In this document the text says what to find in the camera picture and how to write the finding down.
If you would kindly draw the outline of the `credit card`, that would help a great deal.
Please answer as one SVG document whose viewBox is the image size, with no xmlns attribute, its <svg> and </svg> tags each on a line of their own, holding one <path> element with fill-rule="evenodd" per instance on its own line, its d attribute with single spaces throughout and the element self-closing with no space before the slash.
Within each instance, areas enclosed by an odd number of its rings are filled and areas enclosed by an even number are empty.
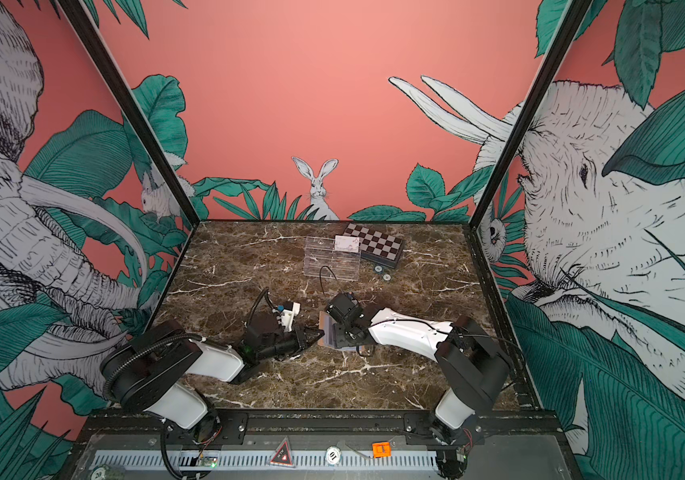
<svg viewBox="0 0 685 480">
<path fill-rule="evenodd" d="M 358 254 L 360 239 L 354 236 L 338 235 L 334 237 L 334 251 Z"/>
</svg>

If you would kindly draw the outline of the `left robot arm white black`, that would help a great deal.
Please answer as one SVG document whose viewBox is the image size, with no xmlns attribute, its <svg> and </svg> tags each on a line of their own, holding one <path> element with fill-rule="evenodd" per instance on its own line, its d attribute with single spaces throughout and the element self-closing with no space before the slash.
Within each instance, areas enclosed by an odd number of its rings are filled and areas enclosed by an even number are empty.
<svg viewBox="0 0 685 480">
<path fill-rule="evenodd" d="M 199 375 L 242 384 L 270 359 L 298 355 L 324 338 L 317 327 L 284 324 L 270 314 L 246 327 L 236 345 L 222 345 L 168 320 L 130 340 L 100 364 L 104 394 L 128 413 L 150 412 L 192 430 L 214 413 L 208 400 L 182 383 Z"/>
</svg>

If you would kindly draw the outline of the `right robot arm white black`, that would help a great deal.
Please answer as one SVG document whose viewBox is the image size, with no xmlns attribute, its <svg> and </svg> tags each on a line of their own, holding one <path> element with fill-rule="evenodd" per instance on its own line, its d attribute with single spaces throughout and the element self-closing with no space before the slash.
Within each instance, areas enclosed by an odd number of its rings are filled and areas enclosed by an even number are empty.
<svg viewBox="0 0 685 480">
<path fill-rule="evenodd" d="M 493 409 L 513 361 L 475 320 L 423 320 L 386 307 L 364 306 L 345 292 L 328 302 L 326 314 L 334 320 L 339 346 L 398 347 L 434 361 L 448 390 L 430 414 L 428 431 L 443 445 L 481 441 L 478 416 Z"/>
</svg>

